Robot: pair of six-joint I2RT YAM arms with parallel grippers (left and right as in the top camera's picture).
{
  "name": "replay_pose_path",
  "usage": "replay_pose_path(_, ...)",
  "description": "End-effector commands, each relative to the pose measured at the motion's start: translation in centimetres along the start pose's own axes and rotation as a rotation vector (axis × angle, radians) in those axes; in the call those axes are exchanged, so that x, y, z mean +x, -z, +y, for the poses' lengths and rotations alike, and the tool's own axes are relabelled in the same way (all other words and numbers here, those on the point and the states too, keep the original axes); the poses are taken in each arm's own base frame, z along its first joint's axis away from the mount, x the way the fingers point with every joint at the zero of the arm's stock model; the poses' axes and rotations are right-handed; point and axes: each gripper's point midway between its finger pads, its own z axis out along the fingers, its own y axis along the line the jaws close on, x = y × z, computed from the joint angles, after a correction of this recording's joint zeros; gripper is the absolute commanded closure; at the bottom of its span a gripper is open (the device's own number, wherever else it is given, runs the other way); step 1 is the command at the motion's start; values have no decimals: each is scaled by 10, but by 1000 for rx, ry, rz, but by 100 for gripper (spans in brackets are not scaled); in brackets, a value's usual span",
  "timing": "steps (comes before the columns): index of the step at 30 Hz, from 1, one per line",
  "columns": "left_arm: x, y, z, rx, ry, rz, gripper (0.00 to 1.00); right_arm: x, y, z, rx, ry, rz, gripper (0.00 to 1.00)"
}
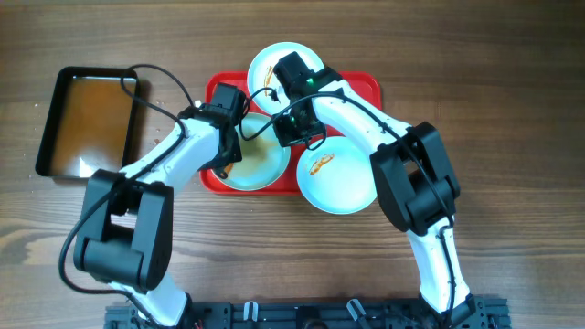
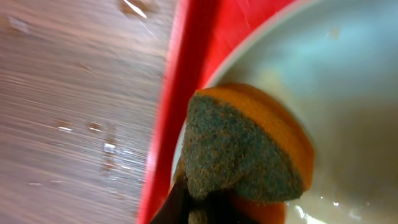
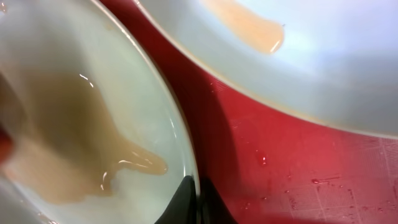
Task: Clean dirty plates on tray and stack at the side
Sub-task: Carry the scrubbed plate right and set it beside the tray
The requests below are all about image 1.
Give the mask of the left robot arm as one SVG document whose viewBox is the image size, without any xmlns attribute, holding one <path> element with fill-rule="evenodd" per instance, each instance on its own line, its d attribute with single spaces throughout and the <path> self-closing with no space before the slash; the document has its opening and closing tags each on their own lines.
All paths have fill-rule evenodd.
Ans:
<svg viewBox="0 0 585 329">
<path fill-rule="evenodd" d="M 241 159 L 240 105 L 202 104 L 180 112 L 171 134 L 143 159 L 90 178 L 80 221 L 63 250 L 77 270 L 121 294 L 152 328 L 193 326 L 191 299 L 167 272 L 176 192 L 203 169 Z"/>
</svg>

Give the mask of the light blue plate top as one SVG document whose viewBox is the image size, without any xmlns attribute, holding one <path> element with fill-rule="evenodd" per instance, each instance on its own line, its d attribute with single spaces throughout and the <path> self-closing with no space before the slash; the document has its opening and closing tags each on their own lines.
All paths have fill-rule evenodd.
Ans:
<svg viewBox="0 0 585 329">
<path fill-rule="evenodd" d="M 273 69 L 281 58 L 292 52 L 297 52 L 309 69 L 318 71 L 324 68 L 324 63 L 319 56 L 305 45 L 279 42 L 264 48 L 250 64 L 247 86 L 250 94 L 264 88 L 253 101 L 269 115 L 276 114 L 290 104 Z"/>
</svg>

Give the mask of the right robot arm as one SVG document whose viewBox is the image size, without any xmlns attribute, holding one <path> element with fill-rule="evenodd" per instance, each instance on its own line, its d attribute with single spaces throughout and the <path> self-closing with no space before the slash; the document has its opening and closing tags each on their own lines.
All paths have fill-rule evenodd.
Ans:
<svg viewBox="0 0 585 329">
<path fill-rule="evenodd" d="M 342 76 L 309 69 L 293 51 L 273 72 L 289 105 L 273 115 L 283 147 L 308 144 L 333 127 L 368 156 L 378 203 L 406 233 L 420 272 L 420 295 L 447 328 L 472 313 L 453 238 L 461 187 L 438 131 L 428 122 L 399 122 L 357 95 Z"/>
</svg>

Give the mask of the orange green sponge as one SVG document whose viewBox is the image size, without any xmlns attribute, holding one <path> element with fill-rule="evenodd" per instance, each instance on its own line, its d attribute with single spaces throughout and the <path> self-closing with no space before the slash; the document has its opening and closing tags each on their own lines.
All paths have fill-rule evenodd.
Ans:
<svg viewBox="0 0 585 329">
<path fill-rule="evenodd" d="M 221 168 L 218 171 L 218 177 L 220 179 L 227 179 L 229 177 L 229 173 L 230 171 L 233 169 L 234 163 L 230 163 L 228 165 L 226 165 L 225 167 Z"/>
</svg>

